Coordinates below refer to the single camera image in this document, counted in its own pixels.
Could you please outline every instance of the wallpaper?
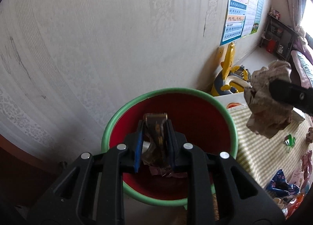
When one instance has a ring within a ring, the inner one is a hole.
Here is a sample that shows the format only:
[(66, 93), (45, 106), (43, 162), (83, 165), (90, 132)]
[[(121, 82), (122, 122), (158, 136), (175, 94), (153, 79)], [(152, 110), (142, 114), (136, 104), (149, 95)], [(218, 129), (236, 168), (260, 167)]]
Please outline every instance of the wallpaper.
[[(0, 134), (44, 160), (99, 153), (126, 102), (212, 82), (226, 8), (227, 0), (2, 0)], [(237, 41), (236, 59), (259, 37)]]

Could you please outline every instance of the yellow toy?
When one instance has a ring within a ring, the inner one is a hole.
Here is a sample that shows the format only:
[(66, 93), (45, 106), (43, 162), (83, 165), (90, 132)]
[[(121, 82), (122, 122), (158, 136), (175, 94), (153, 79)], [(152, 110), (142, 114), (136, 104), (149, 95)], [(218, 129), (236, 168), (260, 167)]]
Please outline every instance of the yellow toy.
[(211, 90), (212, 96), (240, 93), (244, 91), (246, 86), (250, 86), (247, 82), (249, 72), (243, 66), (233, 66), (235, 55), (235, 43), (228, 45), (225, 60), (221, 62), (222, 70), (214, 80)]

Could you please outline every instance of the pink wrapper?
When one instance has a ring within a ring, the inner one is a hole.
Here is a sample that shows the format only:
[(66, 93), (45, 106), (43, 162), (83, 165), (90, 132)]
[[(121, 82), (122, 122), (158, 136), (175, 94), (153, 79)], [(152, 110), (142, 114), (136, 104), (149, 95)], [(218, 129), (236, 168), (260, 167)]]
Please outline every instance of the pink wrapper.
[(305, 153), (302, 156), (302, 171), (304, 171), (303, 174), (303, 184), (301, 187), (301, 190), (306, 186), (307, 181), (309, 181), (311, 174), (312, 174), (312, 150)]

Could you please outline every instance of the window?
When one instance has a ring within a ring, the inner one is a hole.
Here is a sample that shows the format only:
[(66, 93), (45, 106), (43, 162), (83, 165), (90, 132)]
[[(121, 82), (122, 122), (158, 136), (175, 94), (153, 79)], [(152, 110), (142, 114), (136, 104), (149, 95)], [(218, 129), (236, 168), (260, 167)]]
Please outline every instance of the window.
[(311, 0), (306, 0), (306, 8), (304, 10), (301, 26), (311, 37), (313, 37), (312, 15), (313, 15), (313, 3), (311, 2)]

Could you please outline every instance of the plastic bucket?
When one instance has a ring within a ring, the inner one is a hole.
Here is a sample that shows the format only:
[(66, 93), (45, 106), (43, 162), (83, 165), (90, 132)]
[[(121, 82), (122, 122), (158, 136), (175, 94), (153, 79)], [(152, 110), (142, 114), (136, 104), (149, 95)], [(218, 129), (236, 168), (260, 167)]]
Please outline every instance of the plastic bucket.
[[(121, 142), (137, 129), (145, 113), (167, 113), (176, 131), (205, 152), (226, 151), (237, 155), (238, 139), (234, 122), (211, 95), (188, 88), (161, 89), (143, 94), (120, 108), (108, 122), (102, 137), (102, 152)], [(137, 174), (123, 174), (124, 192), (132, 198), (157, 206), (187, 204), (187, 178), (165, 178), (150, 174), (142, 165)]]

